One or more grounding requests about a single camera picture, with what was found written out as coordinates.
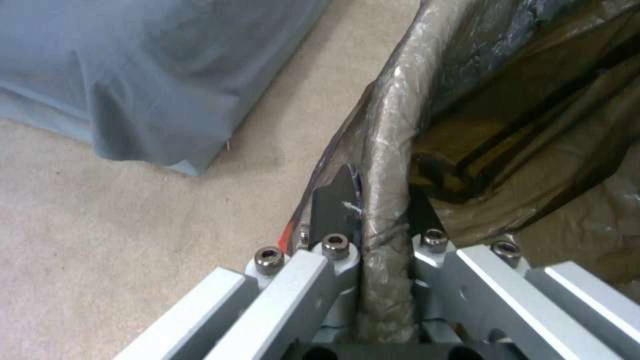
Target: screw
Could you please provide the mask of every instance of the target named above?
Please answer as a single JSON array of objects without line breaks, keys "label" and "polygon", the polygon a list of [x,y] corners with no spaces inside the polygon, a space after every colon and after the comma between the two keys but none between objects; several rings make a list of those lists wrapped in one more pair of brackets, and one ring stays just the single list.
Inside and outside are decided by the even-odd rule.
[{"label": "screw", "polygon": [[300,224],[298,227],[298,244],[296,245],[297,249],[309,249],[309,244],[311,243],[311,233],[308,224]]},{"label": "screw", "polygon": [[322,239],[322,254],[331,260],[349,256],[349,239],[343,234],[329,234]]},{"label": "screw", "polygon": [[512,268],[518,266],[522,253],[520,247],[510,241],[498,240],[491,244],[491,251],[498,255],[505,263]]},{"label": "screw", "polygon": [[284,255],[275,246],[263,247],[253,257],[255,269],[262,275],[275,275],[284,266]]},{"label": "screw", "polygon": [[428,229],[422,234],[422,244],[427,247],[429,252],[439,254],[447,250],[449,238],[440,229]]}]

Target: beige carpet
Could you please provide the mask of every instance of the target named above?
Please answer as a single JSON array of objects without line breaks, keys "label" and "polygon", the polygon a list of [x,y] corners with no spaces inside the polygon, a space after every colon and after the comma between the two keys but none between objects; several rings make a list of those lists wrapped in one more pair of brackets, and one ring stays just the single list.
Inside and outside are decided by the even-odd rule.
[{"label": "beige carpet", "polygon": [[110,358],[216,266],[274,243],[417,5],[333,0],[202,177],[0,120],[0,357]]}]

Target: brown plastic sheet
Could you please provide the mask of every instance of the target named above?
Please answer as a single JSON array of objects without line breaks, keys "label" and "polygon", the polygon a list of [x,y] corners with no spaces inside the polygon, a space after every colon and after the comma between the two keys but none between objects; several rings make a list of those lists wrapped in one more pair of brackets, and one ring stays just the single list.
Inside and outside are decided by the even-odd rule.
[{"label": "brown plastic sheet", "polygon": [[[632,54],[640,15],[600,14],[597,26],[585,25],[601,10],[592,1],[561,19],[441,114],[415,144],[411,182],[439,199],[434,207],[458,246],[510,234],[533,265],[574,260],[638,301],[640,55]],[[628,51],[616,55],[620,47]],[[594,66],[607,56],[608,69]],[[460,170],[480,144],[589,72]],[[478,189],[501,157],[509,161]]]}]

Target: metal frame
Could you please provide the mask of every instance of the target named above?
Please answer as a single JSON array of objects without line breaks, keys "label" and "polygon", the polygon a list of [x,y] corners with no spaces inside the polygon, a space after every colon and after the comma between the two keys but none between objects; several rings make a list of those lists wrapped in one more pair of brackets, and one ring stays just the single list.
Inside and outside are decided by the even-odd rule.
[{"label": "metal frame", "polygon": [[258,293],[254,278],[217,268],[115,359],[201,359]]},{"label": "metal frame", "polygon": [[[530,269],[525,259],[484,245],[434,246],[420,236],[413,247],[417,321],[435,346],[415,348],[416,354],[483,342],[505,358],[640,354],[640,308],[574,263]],[[340,256],[329,250],[319,243],[312,252],[297,251],[269,274],[260,294],[254,278],[216,269],[117,358],[280,359],[292,354],[292,344],[346,338],[354,326],[360,255],[352,243]],[[351,354],[362,346],[336,350]]]}]

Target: bolt head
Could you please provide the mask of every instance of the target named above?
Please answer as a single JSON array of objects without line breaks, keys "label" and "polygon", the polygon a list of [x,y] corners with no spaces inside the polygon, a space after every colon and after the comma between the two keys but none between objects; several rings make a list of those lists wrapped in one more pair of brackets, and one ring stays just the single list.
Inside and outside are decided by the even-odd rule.
[{"label": "bolt head", "polygon": [[522,258],[520,247],[510,241],[497,240],[491,244],[490,248],[494,254],[498,255],[499,258],[512,268],[517,267],[520,258]]},{"label": "bolt head", "polygon": [[322,253],[331,260],[349,256],[349,239],[343,234],[329,234],[322,240]]},{"label": "bolt head", "polygon": [[422,245],[429,252],[438,254],[447,250],[449,237],[440,229],[428,229],[422,234]]},{"label": "bolt head", "polygon": [[259,249],[253,256],[255,269],[262,275],[275,275],[284,266],[284,254],[275,246]]}]

